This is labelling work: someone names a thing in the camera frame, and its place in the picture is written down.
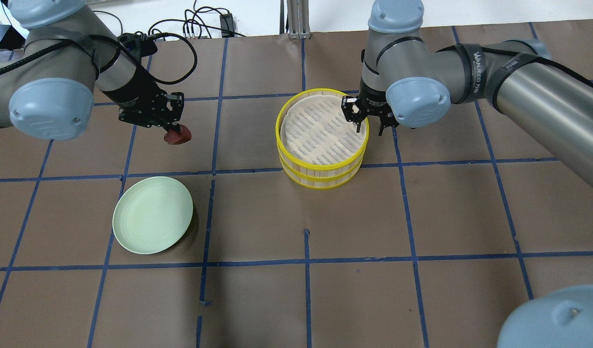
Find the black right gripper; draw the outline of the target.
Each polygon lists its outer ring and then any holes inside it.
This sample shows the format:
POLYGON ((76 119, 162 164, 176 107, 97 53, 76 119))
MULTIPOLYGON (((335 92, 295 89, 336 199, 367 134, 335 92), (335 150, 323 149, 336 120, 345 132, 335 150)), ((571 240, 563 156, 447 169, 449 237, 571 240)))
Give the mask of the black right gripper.
POLYGON ((376 116, 380 119, 378 136, 382 136, 386 127, 398 127, 399 123, 392 115, 391 106, 386 101, 375 101, 366 97, 341 97, 341 111, 347 122, 356 126, 356 132, 360 133, 361 124, 368 116, 376 116))

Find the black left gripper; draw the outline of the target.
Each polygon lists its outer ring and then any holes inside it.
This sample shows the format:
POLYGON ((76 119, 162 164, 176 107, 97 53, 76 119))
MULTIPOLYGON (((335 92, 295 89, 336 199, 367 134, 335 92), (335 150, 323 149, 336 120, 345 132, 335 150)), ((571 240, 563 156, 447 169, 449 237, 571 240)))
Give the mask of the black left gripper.
POLYGON ((182 92, 151 94, 119 104, 118 119, 144 128, 167 128, 167 132, 180 132, 185 95, 182 92))

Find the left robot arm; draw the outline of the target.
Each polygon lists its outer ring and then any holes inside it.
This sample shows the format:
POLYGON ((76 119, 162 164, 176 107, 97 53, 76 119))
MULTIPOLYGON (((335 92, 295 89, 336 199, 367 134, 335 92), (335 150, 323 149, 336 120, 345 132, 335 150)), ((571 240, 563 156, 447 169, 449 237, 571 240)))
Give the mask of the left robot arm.
POLYGON ((74 139, 88 126, 98 89, 120 121, 162 128, 169 145, 191 140, 180 123, 184 94, 166 92, 142 66, 157 52, 155 35, 116 37, 84 0, 10 0, 7 8, 29 35, 23 56, 0 64, 0 129, 74 139))

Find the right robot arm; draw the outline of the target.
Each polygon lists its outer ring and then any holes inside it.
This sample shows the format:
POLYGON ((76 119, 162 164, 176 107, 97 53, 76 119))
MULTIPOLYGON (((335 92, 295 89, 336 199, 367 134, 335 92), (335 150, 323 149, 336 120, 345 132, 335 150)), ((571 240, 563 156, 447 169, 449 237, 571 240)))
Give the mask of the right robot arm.
POLYGON ((345 119, 415 129, 451 105, 486 99, 593 188, 593 83, 552 61, 537 40, 432 53, 419 31, 423 15, 420 0, 374 1, 359 93, 341 102, 345 119))

